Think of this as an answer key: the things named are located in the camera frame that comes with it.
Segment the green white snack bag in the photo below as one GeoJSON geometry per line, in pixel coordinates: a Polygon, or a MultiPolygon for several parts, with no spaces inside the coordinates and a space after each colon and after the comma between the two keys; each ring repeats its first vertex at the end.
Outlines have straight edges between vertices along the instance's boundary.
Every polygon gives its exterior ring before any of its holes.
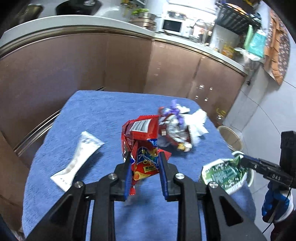
{"type": "Polygon", "coordinates": [[[244,184],[250,187],[254,180],[254,171],[240,165],[244,153],[235,151],[230,159],[217,159],[202,167],[199,182],[209,184],[217,182],[227,194],[231,195],[242,188],[244,184]]]}

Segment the dark red silver wrapper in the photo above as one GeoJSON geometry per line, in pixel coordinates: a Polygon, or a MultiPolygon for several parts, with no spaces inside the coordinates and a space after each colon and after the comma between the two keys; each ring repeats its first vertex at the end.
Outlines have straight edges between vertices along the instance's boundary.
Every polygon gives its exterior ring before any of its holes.
{"type": "Polygon", "coordinates": [[[179,151],[188,152],[192,149],[189,128],[185,125],[179,125],[174,115],[167,117],[162,116],[164,107],[159,108],[159,130],[158,130],[158,146],[175,147],[179,151]]]}

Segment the white tissue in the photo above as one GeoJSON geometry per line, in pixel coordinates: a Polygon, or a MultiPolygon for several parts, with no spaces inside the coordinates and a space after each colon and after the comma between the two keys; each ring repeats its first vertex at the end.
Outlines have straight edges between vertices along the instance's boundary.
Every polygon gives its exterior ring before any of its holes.
{"type": "Polygon", "coordinates": [[[179,106],[178,108],[181,116],[184,118],[185,127],[189,128],[192,145],[196,146],[200,141],[200,137],[208,133],[208,130],[204,127],[207,113],[200,108],[193,114],[189,114],[189,108],[185,106],[179,106]]]}

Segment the red snack bag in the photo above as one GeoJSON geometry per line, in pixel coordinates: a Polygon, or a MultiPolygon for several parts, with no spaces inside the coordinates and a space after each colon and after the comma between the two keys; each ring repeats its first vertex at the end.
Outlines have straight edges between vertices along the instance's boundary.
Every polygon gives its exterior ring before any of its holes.
{"type": "Polygon", "coordinates": [[[130,162],[132,172],[130,196],[136,194],[135,185],[140,180],[159,173],[159,153],[171,157],[170,152],[158,148],[158,129],[158,115],[141,115],[122,126],[122,157],[130,162]]]}

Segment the purple plastic wrapper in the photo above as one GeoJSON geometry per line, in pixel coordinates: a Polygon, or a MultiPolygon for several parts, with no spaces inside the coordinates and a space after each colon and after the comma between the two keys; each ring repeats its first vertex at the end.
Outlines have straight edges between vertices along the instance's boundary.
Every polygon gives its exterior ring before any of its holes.
{"type": "Polygon", "coordinates": [[[178,120],[178,124],[179,125],[183,125],[184,124],[184,118],[181,116],[181,111],[183,110],[183,107],[179,104],[177,104],[177,100],[173,99],[171,101],[171,105],[169,108],[164,108],[162,110],[162,116],[169,116],[169,115],[174,115],[177,120],[178,120]]]}

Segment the white round trash bin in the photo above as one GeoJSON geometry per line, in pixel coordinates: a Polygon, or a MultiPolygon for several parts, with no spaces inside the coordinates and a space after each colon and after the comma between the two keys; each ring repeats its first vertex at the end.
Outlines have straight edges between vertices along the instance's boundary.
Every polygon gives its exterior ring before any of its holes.
{"type": "Polygon", "coordinates": [[[246,177],[247,186],[251,187],[253,185],[253,181],[254,181],[254,171],[250,168],[243,166],[240,163],[240,160],[244,157],[244,155],[245,154],[241,151],[232,152],[232,156],[234,157],[234,159],[238,159],[238,164],[237,164],[238,170],[240,172],[244,171],[247,173],[247,177],[246,177]]]}

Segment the cooking oil bottle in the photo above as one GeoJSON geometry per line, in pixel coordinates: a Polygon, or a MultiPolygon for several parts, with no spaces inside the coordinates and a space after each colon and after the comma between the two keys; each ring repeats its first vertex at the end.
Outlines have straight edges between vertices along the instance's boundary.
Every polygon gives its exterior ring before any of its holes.
{"type": "Polygon", "coordinates": [[[227,112],[220,108],[216,109],[216,126],[221,126],[227,116],[227,112]]]}

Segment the white long sachet wrapper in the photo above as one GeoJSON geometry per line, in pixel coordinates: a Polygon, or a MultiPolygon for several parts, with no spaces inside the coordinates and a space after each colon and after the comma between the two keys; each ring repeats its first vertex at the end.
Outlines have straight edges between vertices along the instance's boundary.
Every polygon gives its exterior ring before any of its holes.
{"type": "Polygon", "coordinates": [[[86,131],[82,132],[70,163],[66,168],[51,176],[50,179],[66,192],[72,186],[79,169],[102,145],[104,145],[104,142],[97,137],[86,131]]]}

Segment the blue towel mat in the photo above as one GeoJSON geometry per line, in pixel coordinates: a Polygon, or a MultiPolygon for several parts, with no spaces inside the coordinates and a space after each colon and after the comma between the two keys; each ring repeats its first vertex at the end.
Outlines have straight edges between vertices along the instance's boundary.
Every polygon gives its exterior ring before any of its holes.
{"type": "Polygon", "coordinates": [[[27,240],[262,240],[243,186],[203,184],[206,164],[231,157],[196,102],[184,139],[161,148],[170,97],[78,91],[37,151],[25,186],[27,240]]]}

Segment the yellow detergent bottle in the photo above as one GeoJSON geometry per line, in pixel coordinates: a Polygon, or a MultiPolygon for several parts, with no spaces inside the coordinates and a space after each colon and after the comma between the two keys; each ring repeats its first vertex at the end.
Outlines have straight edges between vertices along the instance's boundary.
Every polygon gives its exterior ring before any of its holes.
{"type": "Polygon", "coordinates": [[[226,57],[233,59],[234,52],[235,50],[234,50],[234,47],[232,46],[232,42],[225,42],[221,53],[226,57]]]}

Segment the teal hanging bag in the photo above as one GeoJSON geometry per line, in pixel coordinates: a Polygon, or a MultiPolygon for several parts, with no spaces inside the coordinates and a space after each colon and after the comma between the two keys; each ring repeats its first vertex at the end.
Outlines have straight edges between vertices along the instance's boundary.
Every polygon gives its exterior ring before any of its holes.
{"type": "Polygon", "coordinates": [[[244,49],[249,53],[254,54],[260,58],[264,57],[264,47],[266,41],[266,33],[259,29],[256,32],[253,30],[253,26],[248,26],[246,39],[244,42],[244,49]]]}

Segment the chrome sink faucet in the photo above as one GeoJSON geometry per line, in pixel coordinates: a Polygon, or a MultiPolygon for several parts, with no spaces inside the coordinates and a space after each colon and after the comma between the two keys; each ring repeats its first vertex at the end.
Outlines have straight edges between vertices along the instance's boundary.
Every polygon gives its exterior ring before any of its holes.
{"type": "Polygon", "coordinates": [[[198,19],[198,20],[196,20],[196,23],[194,24],[194,26],[201,28],[200,34],[199,34],[199,35],[202,35],[201,43],[203,45],[206,44],[206,40],[208,38],[208,33],[211,29],[211,23],[207,23],[202,19],[198,19]]]}

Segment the black dish rack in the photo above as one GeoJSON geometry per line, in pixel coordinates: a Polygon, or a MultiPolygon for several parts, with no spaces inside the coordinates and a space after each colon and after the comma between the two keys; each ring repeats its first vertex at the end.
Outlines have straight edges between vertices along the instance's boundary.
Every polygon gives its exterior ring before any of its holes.
{"type": "Polygon", "coordinates": [[[215,26],[220,26],[237,35],[243,35],[248,32],[249,25],[254,31],[261,28],[261,19],[253,14],[248,14],[239,7],[221,3],[220,10],[215,20],[215,26]]]}

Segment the steel pot with greens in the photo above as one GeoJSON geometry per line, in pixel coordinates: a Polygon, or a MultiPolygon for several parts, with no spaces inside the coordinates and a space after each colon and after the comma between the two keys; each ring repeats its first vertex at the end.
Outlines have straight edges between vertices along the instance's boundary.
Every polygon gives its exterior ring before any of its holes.
{"type": "Polygon", "coordinates": [[[156,18],[159,18],[159,16],[152,14],[149,12],[149,9],[136,9],[132,12],[132,16],[141,18],[141,19],[150,19],[155,20],[156,18]]]}

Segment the black wok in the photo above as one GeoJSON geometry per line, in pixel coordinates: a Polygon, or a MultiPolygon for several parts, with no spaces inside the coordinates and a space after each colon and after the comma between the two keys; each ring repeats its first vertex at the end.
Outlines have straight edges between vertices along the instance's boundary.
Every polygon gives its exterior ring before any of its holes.
{"type": "Polygon", "coordinates": [[[55,10],[57,15],[95,15],[102,7],[100,1],[65,1],[59,4],[55,10]]]}

